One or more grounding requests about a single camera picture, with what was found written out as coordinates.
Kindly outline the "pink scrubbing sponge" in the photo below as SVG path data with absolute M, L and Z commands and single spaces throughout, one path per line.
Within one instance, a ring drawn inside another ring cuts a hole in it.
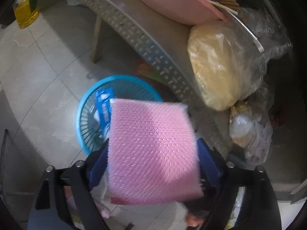
M 203 196 L 197 141 L 185 104 L 111 100 L 108 191 L 116 205 Z

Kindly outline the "blue toothpaste box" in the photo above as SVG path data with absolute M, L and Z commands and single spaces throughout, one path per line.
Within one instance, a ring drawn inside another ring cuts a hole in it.
M 114 98 L 113 88 L 104 88 L 97 90 L 95 93 L 96 108 L 99 115 L 99 125 L 103 138 L 109 138 L 111 125 L 111 105 L 110 102 Z

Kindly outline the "clear plastic bag of food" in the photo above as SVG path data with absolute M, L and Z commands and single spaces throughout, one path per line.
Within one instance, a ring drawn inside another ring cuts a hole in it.
M 246 163 L 253 166 L 265 163 L 273 135 L 266 106 L 238 101 L 230 108 L 229 135 L 243 149 Z

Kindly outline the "blue plastic waste basket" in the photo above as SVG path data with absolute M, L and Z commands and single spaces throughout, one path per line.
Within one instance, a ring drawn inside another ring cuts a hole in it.
M 159 93 L 149 83 L 130 75 L 113 75 L 95 83 L 82 97 L 76 117 L 77 140 L 86 155 L 98 151 L 106 141 L 100 130 L 95 93 L 113 88 L 114 98 L 161 102 Z

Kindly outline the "bagged yellow dough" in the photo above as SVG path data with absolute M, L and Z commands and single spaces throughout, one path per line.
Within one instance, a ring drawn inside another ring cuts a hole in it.
M 224 111 L 260 86 L 260 53 L 243 32 L 218 21 L 191 29 L 187 50 L 206 106 Z

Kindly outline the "grey perforated shelf table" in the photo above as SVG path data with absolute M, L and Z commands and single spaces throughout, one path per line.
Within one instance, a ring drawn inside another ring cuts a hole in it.
M 187 53 L 191 28 L 158 14 L 139 0 L 80 1 L 158 72 L 178 99 L 189 106 L 198 136 L 227 158 L 232 148 L 227 114 L 215 112 L 202 100 Z

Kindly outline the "yellow cooking oil bottle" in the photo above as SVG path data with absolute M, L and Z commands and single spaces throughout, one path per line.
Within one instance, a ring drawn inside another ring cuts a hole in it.
M 39 15 L 37 0 L 15 0 L 13 10 L 20 29 L 27 28 Z

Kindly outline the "pink plastic basin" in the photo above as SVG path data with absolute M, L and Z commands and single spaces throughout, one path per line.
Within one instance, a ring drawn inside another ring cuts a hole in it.
M 207 0 L 140 0 L 163 16 L 186 25 L 226 21 L 225 15 Z

